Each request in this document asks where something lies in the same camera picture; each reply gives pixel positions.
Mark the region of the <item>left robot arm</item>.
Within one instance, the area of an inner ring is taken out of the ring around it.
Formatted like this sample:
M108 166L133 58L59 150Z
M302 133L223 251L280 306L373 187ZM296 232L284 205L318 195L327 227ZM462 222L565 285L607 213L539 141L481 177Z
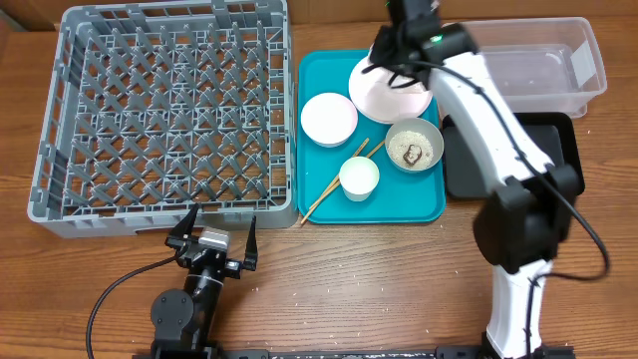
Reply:
M165 245L173 248L176 263L188 270L182 289L161 293L151 308L155 339L153 359L216 358L219 346L208 342L215 308L227 278L238 279L244 270L257 267L256 220L250 224L244 258L228 257L230 233L205 227L193 233L199 206L168 233Z

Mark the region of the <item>upper wooden chopstick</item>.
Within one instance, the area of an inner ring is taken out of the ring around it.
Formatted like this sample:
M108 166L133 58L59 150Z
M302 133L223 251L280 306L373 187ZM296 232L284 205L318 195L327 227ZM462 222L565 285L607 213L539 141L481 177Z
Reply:
M320 196L310 205L308 215L310 215L323 201L328 197L330 193L332 193L341 183L342 178L346 176L346 170L348 165L353 163L353 160L356 159L359 154L367 147L370 139L366 138L363 143L358 147L355 153L348 159L341 167L338 174L333 178L333 180L329 183L329 185L325 188L325 190L320 194Z

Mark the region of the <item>white paper cup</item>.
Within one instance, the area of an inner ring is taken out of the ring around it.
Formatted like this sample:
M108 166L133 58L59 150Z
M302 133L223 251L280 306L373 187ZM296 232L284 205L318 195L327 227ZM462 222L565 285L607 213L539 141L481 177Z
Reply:
M366 157L357 157L348 165L346 176L340 186L345 196L352 201L364 201L376 188L380 179L377 165Z

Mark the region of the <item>wooden chopstick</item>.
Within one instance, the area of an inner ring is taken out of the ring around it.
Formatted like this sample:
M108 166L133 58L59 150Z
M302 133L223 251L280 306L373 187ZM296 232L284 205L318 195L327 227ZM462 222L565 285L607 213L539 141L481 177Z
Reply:
M323 201L328 197L330 193L332 193L341 183L342 178L346 176L346 170L348 165L353 163L353 160L356 159L359 154L367 147L370 139L366 138L363 143L358 147L355 153L348 159L341 167L338 174L333 178L333 180L329 183L329 185L325 188L325 190L320 194L320 196L310 205L308 215L310 215Z
M365 147L368 145L369 143L369 139L366 138L365 141L361 144L361 146L355 151L355 153L352 155L353 158L357 157L364 149ZM381 141L380 143L378 143L373 149L371 149L367 154L366 154L366 158L370 158L371 156L373 156L380 148L381 146L384 144L384 141ZM304 225L310 215L316 210L316 208L321 204L321 202L329 195L331 194L338 186L340 185L340 179L339 176L335 176L333 178L333 180L329 183L329 185L324 189L324 191L321 193L321 195L310 205L307 213L303 216L303 218L301 219L300 224Z

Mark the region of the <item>brown food scrap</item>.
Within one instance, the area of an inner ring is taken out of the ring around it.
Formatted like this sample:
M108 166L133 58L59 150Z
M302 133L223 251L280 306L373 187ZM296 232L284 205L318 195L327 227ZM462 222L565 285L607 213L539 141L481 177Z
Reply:
M403 160L408 167L413 167L422 157L423 150L418 145L408 145L406 152L403 154Z

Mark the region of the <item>black plastic tray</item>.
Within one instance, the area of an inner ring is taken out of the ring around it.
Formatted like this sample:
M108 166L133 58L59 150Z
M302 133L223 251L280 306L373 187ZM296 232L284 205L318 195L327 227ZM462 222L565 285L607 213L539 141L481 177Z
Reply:
M578 195L585 190L585 181L574 128L563 113L515 113L523 129L536 145L552 159L557 167L573 167L579 178ZM463 140L451 116L442 122L445 141L443 154L446 190L455 199L484 199L488 197L479 165Z

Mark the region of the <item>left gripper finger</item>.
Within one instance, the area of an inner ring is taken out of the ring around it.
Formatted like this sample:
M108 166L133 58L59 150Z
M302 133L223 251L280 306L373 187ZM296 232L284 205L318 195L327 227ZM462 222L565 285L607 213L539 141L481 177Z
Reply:
M199 204L195 203L188 214L169 232L168 236L178 239L191 236L198 210Z
M250 230L246 240L243 268L245 270L255 271L258 262L258 247L256 241L256 216L251 220Z

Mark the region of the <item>lower wooden chopstick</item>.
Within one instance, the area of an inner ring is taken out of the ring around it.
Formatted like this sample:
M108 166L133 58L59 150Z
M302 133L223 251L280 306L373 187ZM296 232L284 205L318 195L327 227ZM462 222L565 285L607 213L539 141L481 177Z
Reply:
M364 149L365 147L368 145L369 143L369 139L366 138L365 141L361 144L361 146L355 151L355 153L352 155L353 158L357 157ZM384 141L381 141L380 143L378 143L373 149L371 149L367 154L366 154L366 158L370 158L371 156L373 156L380 148L381 146L384 144ZM307 213L303 216L303 218L301 219L300 224L304 225L310 215L316 210L316 208L321 204L321 202L329 195L331 194L338 186L340 185L340 179L339 176L335 176L333 178L333 180L329 183L329 185L324 189L324 191L321 193L321 195L310 205Z

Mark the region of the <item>small white bowl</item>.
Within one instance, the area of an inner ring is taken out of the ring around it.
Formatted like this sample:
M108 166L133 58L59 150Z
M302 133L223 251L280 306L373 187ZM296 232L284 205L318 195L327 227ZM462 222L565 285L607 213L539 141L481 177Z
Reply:
M334 148L344 144L358 125L353 103L337 93L312 97L302 108L300 124L304 133L317 145Z

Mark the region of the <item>teal plastic tray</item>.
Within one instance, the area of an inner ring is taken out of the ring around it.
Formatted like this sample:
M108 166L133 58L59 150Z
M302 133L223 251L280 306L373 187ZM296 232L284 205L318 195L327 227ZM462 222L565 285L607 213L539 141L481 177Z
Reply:
M296 200L316 224L426 223L446 205L444 166L404 172L386 150L389 125L358 115L356 128L336 147L323 147L302 128L302 111L322 94L349 97L353 70L366 50L317 51L301 60L298 75Z

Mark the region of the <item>clear plastic bin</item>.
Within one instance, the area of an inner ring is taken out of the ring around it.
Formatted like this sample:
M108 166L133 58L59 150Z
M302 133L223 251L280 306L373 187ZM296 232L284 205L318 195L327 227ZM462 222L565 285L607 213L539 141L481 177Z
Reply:
M602 56L585 18L476 20L464 25L515 113L559 112L577 119L607 90Z

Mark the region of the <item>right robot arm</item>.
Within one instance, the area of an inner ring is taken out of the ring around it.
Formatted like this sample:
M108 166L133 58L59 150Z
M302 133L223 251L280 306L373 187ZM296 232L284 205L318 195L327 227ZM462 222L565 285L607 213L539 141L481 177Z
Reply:
M397 0L388 9L392 23L375 39L372 66L433 93L489 192L473 224L479 251L493 267L486 350L498 358L532 358L542 346L544 277L567 237L579 176L571 166L556 166L522 128L464 25L442 25L431 1Z

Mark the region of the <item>grey dishwasher rack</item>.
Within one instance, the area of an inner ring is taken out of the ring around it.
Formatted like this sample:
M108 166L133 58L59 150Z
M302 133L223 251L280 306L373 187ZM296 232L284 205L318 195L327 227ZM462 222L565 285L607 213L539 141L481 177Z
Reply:
M84 5L62 16L28 217L62 237L298 217L284 1Z

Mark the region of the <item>grey bowl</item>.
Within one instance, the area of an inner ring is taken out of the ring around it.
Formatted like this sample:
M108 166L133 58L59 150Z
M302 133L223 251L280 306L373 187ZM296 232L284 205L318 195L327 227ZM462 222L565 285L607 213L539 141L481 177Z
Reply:
M438 127L421 118L393 124L385 138L385 149L399 170L416 174L432 169L443 157L445 143Z

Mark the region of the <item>white rice pile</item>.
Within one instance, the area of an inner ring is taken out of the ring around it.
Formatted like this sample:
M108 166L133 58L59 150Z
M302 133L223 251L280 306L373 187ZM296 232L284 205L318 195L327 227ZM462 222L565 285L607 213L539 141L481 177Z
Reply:
M423 134L412 131L395 134L389 141L388 154L395 164L411 171L424 170L434 157L431 142Z

